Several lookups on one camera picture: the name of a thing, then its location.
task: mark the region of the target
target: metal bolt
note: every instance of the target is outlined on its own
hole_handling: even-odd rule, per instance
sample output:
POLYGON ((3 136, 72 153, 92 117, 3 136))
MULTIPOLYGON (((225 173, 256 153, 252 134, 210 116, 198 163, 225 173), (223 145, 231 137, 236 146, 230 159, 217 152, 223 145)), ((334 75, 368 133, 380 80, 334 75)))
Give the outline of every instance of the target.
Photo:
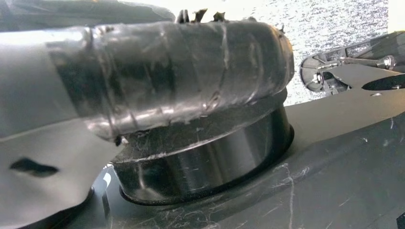
POLYGON ((129 141, 124 136, 121 136, 121 143, 126 145, 129 144, 129 141))
POLYGON ((385 58, 384 59, 384 65, 385 65, 385 68, 388 69, 390 67, 390 65, 391 65, 390 59, 385 58))
POLYGON ((392 89, 398 90, 398 89, 400 89, 401 87, 402 87, 401 85, 395 85, 395 86, 392 87, 392 89))
POLYGON ((312 81, 316 82, 316 83, 321 83, 322 82, 322 75, 320 73, 315 73, 314 78, 313 78, 312 81))

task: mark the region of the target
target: black oval hole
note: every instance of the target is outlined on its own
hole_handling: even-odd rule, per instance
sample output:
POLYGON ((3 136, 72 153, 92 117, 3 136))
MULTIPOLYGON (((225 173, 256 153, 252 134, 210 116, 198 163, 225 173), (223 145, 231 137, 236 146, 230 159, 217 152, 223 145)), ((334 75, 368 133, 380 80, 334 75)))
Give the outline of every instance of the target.
POLYGON ((34 177, 49 177, 58 172, 58 169, 52 166, 38 164, 28 158, 22 158, 14 162, 10 169, 30 174, 34 177))
POLYGON ((369 91, 387 91, 405 88, 405 74, 394 75, 366 83, 362 89, 369 91))

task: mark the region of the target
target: machine part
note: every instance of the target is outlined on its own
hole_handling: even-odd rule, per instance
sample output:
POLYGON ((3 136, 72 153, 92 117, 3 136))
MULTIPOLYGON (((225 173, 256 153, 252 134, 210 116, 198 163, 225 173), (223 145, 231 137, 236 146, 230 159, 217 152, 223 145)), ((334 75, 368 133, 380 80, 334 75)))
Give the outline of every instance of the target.
POLYGON ((365 84, 362 88, 370 91, 387 91, 405 88, 405 74, 375 80, 365 84))
MULTIPOLYGON (((35 108, 41 114, 14 122, 14 114, 24 114, 21 110, 26 113, 32 103, 42 100, 19 106, 5 100, 3 106, 8 109, 2 111, 7 113, 1 115, 11 121, 2 122, 9 125, 1 129, 2 137, 78 114, 90 131, 113 141, 118 135, 184 123, 254 103, 281 92, 294 73, 287 38, 266 24, 252 21, 117 24, 2 33, 0 53, 13 53, 11 60, 9 55, 0 57, 1 66, 7 66, 1 67, 0 73, 8 76, 8 84, 22 81, 28 85, 30 80, 22 74, 27 68, 31 75, 41 76, 40 81, 61 79, 75 105, 75 111, 69 112, 52 107, 70 103, 63 97, 63 103, 44 103, 35 108), (29 48, 30 55, 22 47, 29 48), (53 118, 46 110, 62 114, 53 118), (36 121, 44 114, 47 119, 36 121)), ((47 91, 64 92, 59 88, 62 85, 44 85, 49 87, 47 91)), ((4 98, 21 98, 27 90, 45 91, 43 87, 27 87, 9 86, 12 92, 4 92, 9 93, 4 98)))
POLYGON ((0 0, 0 32, 174 19, 168 9, 117 0, 0 0))
POLYGON ((343 64, 362 64, 405 73, 404 45, 405 33, 395 32, 348 47, 315 54, 301 64, 302 82, 311 91, 329 91, 336 94, 351 87, 340 82, 339 78, 334 77, 329 71, 343 64))
POLYGON ((0 75, 7 229, 83 202, 122 134, 281 94, 293 59, 262 23, 119 24, 0 33, 0 75))
POLYGON ((214 14, 213 17, 214 17, 215 22, 228 22, 228 20, 225 19, 225 12, 222 12, 222 13, 217 12, 214 14))
POLYGON ((112 163, 136 163, 171 156, 225 137, 247 127, 283 106, 287 97, 284 90, 255 104, 211 114, 208 117, 154 128, 125 135, 129 145, 119 153, 112 163))
POLYGON ((189 18, 189 15, 188 15, 188 10, 181 10, 178 17, 177 17, 177 19, 176 19, 176 22, 177 23, 189 23, 189 22, 191 22, 191 23, 200 23, 201 20, 204 17, 204 14, 207 12, 207 10, 208 9, 202 9, 202 10, 199 10, 197 12, 194 12, 195 19, 192 20, 192 21, 190 21, 190 18, 189 18))
POLYGON ((256 176, 193 202, 143 206, 122 198, 108 168, 95 182, 99 197, 63 228, 397 228, 405 211, 405 90, 371 97, 358 86, 369 81, 357 76, 397 73, 355 64, 333 70, 353 89, 286 107, 294 141, 256 176))
POLYGON ((238 184, 281 156, 292 140, 282 106, 266 98, 188 125, 128 137, 114 160, 125 196, 147 205, 175 204, 238 184))
POLYGON ((44 228, 63 227, 65 222, 74 219, 78 214, 80 214, 80 212, 84 208, 88 207, 89 200, 91 200, 93 194, 94 188, 91 187, 91 189, 88 192, 86 200, 84 200, 81 204, 74 206, 73 208, 68 208, 63 211, 60 211, 43 220, 21 227, 20 229, 44 229, 44 228))

